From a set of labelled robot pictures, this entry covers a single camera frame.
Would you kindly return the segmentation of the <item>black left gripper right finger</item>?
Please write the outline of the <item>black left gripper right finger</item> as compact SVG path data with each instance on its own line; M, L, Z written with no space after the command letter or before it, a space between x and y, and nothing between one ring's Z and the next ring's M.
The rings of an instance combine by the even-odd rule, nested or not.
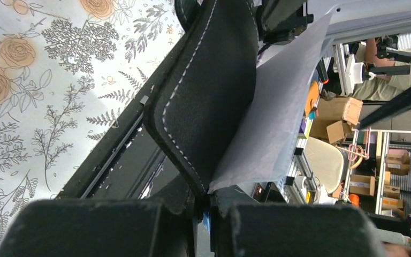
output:
M349 205L241 203L210 223L216 256L386 256L369 217Z

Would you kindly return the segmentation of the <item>black leather card holder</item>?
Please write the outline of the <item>black leather card holder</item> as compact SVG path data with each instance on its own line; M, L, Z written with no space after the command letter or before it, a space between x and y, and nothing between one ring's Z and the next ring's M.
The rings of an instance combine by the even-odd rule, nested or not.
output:
M144 124L195 201L221 188L284 180L332 14L257 65L250 1L204 1L150 77Z

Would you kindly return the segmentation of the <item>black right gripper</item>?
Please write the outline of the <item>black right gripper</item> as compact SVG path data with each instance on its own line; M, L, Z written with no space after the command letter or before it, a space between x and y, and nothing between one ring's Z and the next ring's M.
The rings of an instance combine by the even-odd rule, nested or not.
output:
M267 0L256 9L256 24L264 44L288 44L314 21L307 1Z

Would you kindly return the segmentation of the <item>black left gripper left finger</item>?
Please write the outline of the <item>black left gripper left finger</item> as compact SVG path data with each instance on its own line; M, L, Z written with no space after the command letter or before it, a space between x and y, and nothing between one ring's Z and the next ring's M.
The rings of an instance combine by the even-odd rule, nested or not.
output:
M35 201L0 243L0 256L194 255L191 221L153 200Z

